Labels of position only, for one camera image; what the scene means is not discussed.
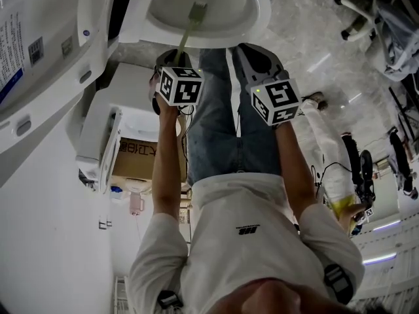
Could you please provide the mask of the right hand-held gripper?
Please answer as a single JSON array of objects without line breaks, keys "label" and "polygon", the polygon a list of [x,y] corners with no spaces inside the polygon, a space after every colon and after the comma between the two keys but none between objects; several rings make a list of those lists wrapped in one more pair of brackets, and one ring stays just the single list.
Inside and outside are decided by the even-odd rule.
[{"label": "right hand-held gripper", "polygon": [[232,48],[232,61],[245,127],[276,127],[296,116],[301,105],[297,82],[277,55],[256,44],[241,43]]}]

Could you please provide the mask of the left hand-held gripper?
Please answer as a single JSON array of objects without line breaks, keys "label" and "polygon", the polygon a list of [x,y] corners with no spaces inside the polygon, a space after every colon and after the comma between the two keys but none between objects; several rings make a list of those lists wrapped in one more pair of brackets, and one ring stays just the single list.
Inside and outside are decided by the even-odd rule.
[{"label": "left hand-held gripper", "polygon": [[182,53],[178,63],[175,63],[176,49],[166,51],[156,59],[153,80],[159,80],[153,89],[153,110],[160,114],[160,107],[155,94],[160,94],[163,100],[180,111],[184,107],[196,105],[204,86],[204,73],[201,69],[192,67],[189,55]]}]

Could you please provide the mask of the person's left hand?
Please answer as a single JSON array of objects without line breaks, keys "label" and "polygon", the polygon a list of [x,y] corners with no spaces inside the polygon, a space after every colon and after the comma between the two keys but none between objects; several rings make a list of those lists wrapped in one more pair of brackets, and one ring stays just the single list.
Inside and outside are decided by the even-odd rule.
[{"label": "person's left hand", "polygon": [[149,100],[150,102],[153,102],[153,99],[155,98],[156,91],[158,90],[160,86],[160,75],[158,73],[155,73],[151,79],[149,80]]}]

